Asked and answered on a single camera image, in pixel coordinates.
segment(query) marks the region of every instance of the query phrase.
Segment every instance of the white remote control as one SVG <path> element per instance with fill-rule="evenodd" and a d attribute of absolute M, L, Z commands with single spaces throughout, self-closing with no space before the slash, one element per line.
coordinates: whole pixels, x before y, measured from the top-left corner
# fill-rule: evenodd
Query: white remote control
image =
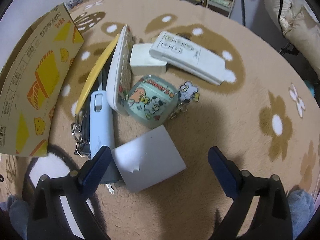
<path fill-rule="evenodd" d="M 124 98 L 131 85 L 130 56 L 133 47 L 133 36 L 128 25 L 122 28 L 113 54 L 107 80 L 107 100 L 116 112 L 128 116 L 124 109 Z"/>
<path fill-rule="evenodd" d="M 149 54 L 209 83 L 220 85 L 225 80 L 226 62 L 222 57 L 172 33 L 161 32 Z"/>

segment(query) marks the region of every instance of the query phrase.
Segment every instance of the clear phone case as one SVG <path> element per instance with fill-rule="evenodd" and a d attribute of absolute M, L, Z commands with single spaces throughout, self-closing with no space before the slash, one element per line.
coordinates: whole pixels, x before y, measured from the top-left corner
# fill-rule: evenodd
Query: clear phone case
<path fill-rule="evenodd" d="M 163 124 L 178 104 L 178 90 L 167 81 L 146 75 L 133 86 L 125 109 L 136 121 L 153 129 Z"/>

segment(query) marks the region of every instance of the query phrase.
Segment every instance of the black cable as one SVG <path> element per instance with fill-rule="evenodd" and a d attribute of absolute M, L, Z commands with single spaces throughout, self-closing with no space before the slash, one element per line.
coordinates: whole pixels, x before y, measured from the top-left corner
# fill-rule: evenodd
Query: black cable
<path fill-rule="evenodd" d="M 280 16 L 281 16 L 281 13 L 282 13 L 282 6 L 283 6 L 283 0 L 280 0 L 280 8 L 279 8 L 279 12 L 278 12 L 278 23 L 279 23 L 279 26 L 280 26 L 280 29 L 281 29 L 281 34 L 284 37 L 282 26 L 280 24 Z"/>
<path fill-rule="evenodd" d="M 245 27 L 245 9 L 244 9 L 244 0 L 241 0 L 241 11 L 242 11 L 242 25 Z"/>

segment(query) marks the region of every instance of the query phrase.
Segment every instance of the screw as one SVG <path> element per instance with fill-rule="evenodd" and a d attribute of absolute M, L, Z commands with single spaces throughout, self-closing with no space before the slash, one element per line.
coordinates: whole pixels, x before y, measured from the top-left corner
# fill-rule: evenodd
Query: screw
<path fill-rule="evenodd" d="M 280 179 L 279 176 L 276 175 L 276 174 L 273 174 L 273 175 L 271 176 L 271 178 L 272 178 L 273 180 L 275 180 L 275 181 L 278 181 L 278 180 Z"/>
<path fill-rule="evenodd" d="M 70 171 L 69 175 L 70 175 L 71 177 L 75 177 L 75 176 L 78 175 L 78 171 Z"/>
<path fill-rule="evenodd" d="M 249 177 L 249 176 L 251 175 L 251 173 L 250 173 L 249 171 L 247 171 L 247 170 L 241 171 L 241 174 L 242 174 L 242 176 L 244 176 L 244 177 Z"/>
<path fill-rule="evenodd" d="M 45 181 L 48 178 L 49 178 L 49 176 L 47 174 L 43 174 L 43 175 L 40 176 L 40 180 L 41 181 Z"/>

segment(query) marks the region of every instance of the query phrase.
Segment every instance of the cardboard box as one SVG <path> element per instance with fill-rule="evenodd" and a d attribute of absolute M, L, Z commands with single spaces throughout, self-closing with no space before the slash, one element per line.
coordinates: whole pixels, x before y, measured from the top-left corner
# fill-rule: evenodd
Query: cardboard box
<path fill-rule="evenodd" d="M 63 4 L 26 30 L 0 74 L 0 153 L 46 156 L 54 106 L 83 42 Z"/>

